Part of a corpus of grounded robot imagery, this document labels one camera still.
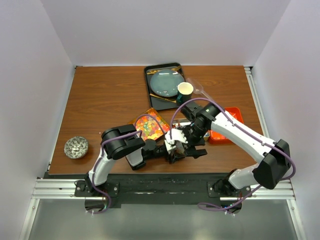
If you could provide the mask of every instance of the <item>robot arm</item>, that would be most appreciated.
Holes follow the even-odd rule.
[[[156,146],[156,142],[150,139],[144,142],[137,135],[106,144],[103,148],[106,153],[104,154],[105,157],[99,162],[97,160],[98,165],[94,176],[95,185],[102,185],[106,182],[115,160],[122,157],[126,157],[131,168],[136,170],[145,166],[146,160],[151,158],[165,157],[170,163],[174,163],[184,157],[192,156],[198,158],[206,155],[206,150],[197,150],[195,146],[205,144],[203,136],[208,130],[213,130],[226,136],[244,149],[257,162],[244,169],[234,169],[226,178],[217,181],[214,184],[216,192],[230,196],[245,186],[255,184],[260,184],[267,189],[273,189],[291,167],[290,162],[285,157],[269,147],[274,146],[289,155],[288,143],[282,139],[275,142],[258,134],[238,122],[228,112],[221,112],[213,104],[209,103],[202,107],[190,102],[182,108],[181,112],[191,121],[191,124],[181,128],[173,128],[171,132],[167,132],[164,144],[161,146]],[[134,131],[136,131],[136,128],[132,124],[111,128],[102,134],[102,142]],[[85,178],[90,192],[93,192],[91,187],[93,173],[94,169],[89,171]]]
[[[191,102],[182,109],[193,125],[184,129],[187,141],[197,141],[208,129],[218,132],[244,149],[257,163],[244,169],[234,169],[225,179],[214,185],[216,192],[231,195],[245,186],[260,184],[267,189],[274,189],[290,169],[290,162],[271,147],[276,147],[288,156],[290,149],[287,142],[275,142],[245,126],[228,112],[222,113],[211,103],[205,107]]]

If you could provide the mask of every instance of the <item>black tray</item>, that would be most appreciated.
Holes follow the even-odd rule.
[[[148,97],[149,97],[150,107],[154,108],[157,111],[158,110],[165,110],[165,109],[175,109],[175,108],[179,107],[179,105],[177,103],[163,100],[160,98],[156,98],[154,96],[150,96],[150,94],[155,94],[155,95],[157,95],[157,94],[154,93],[150,87],[150,80],[151,80],[153,74],[149,74],[149,75],[147,74],[147,72],[149,72],[150,70],[173,69],[173,68],[176,68],[179,66],[181,66],[180,63],[172,62],[172,63],[146,66],[144,68],[144,78],[145,78],[145,82],[146,82],[146,90],[147,90]],[[184,71],[182,70],[182,68],[180,68],[177,72],[180,73],[183,78],[185,78]],[[167,98],[174,101],[174,100],[176,100],[177,96],[167,97]]]

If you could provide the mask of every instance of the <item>colorful beads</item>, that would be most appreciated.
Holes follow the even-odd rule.
[[[156,110],[150,109],[149,111],[147,111],[147,114],[155,117],[155,119],[160,123],[164,132],[167,132],[169,130],[169,125],[160,117]],[[163,135],[163,132],[159,128],[157,122],[149,116],[141,117],[136,123],[136,129],[142,130],[141,137],[143,140],[156,140]]]

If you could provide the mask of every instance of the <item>orange box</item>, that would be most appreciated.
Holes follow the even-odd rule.
[[[237,107],[226,107],[225,110],[229,112],[232,117],[237,119],[240,123],[244,123],[244,120],[241,116],[240,110]],[[210,138],[209,138],[209,143],[211,144],[229,144],[232,143],[232,141],[222,134],[210,130]]]

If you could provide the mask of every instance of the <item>blue plate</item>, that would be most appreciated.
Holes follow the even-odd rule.
[[[150,88],[155,94],[170,98],[178,94],[178,85],[184,81],[177,71],[164,69],[152,76]]]

